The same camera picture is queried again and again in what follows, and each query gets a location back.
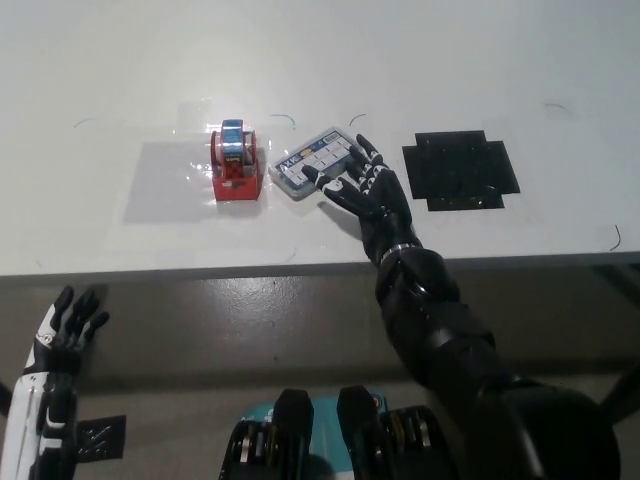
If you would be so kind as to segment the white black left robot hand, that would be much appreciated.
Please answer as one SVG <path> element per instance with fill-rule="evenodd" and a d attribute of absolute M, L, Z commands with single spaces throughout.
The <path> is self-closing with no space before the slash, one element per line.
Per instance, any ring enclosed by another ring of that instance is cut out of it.
<path fill-rule="evenodd" d="M 76 383 L 84 352 L 110 314 L 92 289 L 66 286 L 31 343 L 8 411 L 3 479 L 71 479 L 77 464 Z"/>

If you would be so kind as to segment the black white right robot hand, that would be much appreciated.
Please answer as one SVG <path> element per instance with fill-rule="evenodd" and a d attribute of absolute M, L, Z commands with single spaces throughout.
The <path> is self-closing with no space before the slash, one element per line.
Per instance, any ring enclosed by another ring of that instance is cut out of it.
<path fill-rule="evenodd" d="M 345 163 L 348 179 L 332 177 L 306 165 L 302 173 L 336 205 L 359 219 L 366 256 L 380 264 L 386 256 L 419 247 L 407 198 L 395 173 L 382 154 L 363 135 L 349 147 Z"/>

